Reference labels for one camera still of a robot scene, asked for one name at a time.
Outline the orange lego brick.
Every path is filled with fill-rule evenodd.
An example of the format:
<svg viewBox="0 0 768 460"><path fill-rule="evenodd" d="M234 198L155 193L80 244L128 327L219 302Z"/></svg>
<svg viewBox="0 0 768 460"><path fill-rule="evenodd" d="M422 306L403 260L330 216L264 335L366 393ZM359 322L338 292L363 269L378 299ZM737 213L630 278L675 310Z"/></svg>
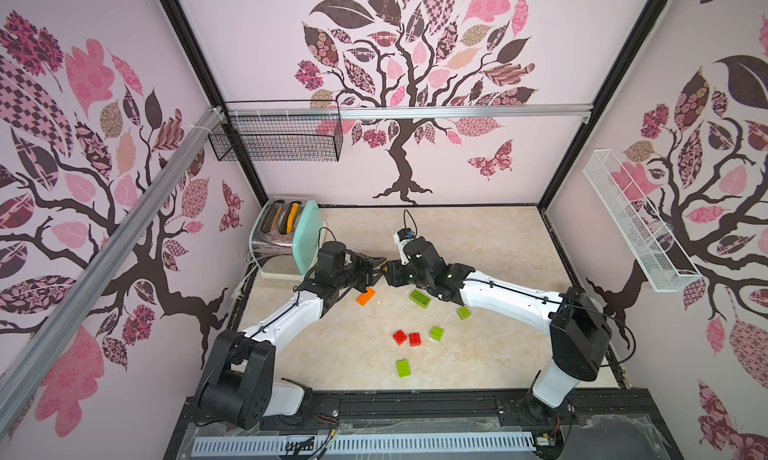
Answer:
<svg viewBox="0 0 768 460"><path fill-rule="evenodd" d="M360 294L360 295L359 295L359 296L356 298L356 302L357 302L357 303L358 303L360 306L365 306L365 305L367 305L367 304L368 304L368 303L369 303L369 302L370 302L370 301L373 299L373 297L374 297L375 295L376 295L376 291L375 291L374 289L372 289L372 288L368 287L368 288L367 288L367 290L366 290L364 293L361 293L361 294Z"/></svg>

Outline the long green lego brick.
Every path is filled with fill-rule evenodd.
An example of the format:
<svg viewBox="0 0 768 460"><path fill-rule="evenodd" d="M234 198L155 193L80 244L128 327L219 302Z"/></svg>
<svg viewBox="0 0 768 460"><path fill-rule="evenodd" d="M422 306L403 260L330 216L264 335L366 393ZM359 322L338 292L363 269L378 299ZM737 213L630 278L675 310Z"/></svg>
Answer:
<svg viewBox="0 0 768 460"><path fill-rule="evenodd" d="M409 298L422 308L427 308L431 303L431 298L419 290L413 290Z"/></svg>

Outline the green lego brick front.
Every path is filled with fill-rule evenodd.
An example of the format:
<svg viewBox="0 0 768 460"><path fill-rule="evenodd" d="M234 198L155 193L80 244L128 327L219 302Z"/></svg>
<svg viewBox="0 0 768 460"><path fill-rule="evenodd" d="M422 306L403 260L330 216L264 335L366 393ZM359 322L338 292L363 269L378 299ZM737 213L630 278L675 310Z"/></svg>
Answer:
<svg viewBox="0 0 768 460"><path fill-rule="evenodd" d="M397 360L396 370L399 378L406 378L411 375L410 363L407 359Z"/></svg>

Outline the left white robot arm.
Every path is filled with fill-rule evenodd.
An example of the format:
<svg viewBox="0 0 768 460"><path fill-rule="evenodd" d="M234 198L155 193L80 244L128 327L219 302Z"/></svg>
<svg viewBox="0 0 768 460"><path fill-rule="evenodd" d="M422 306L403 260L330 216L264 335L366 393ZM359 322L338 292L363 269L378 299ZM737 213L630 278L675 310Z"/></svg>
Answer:
<svg viewBox="0 0 768 460"><path fill-rule="evenodd" d="M342 242L325 242L286 304L254 326L217 336L194 396L195 423L250 429L264 417L299 414L311 389L275 376L278 355L347 292L365 293L375 285L385 262Z"/></svg>

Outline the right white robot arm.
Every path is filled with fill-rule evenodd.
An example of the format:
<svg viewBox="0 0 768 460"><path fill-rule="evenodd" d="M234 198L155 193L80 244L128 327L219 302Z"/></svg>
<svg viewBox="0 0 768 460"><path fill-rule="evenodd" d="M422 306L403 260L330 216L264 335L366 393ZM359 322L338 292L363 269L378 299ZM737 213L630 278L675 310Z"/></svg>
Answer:
<svg viewBox="0 0 768 460"><path fill-rule="evenodd" d="M549 336L551 359L535 377L526 400L531 413L550 413L580 383L597 379L612 330L583 288L571 286L564 293L537 290L469 265L449 264L432 242L409 228L393 239L399 258L386 263L389 285L412 285L437 300L505 315Z"/></svg>

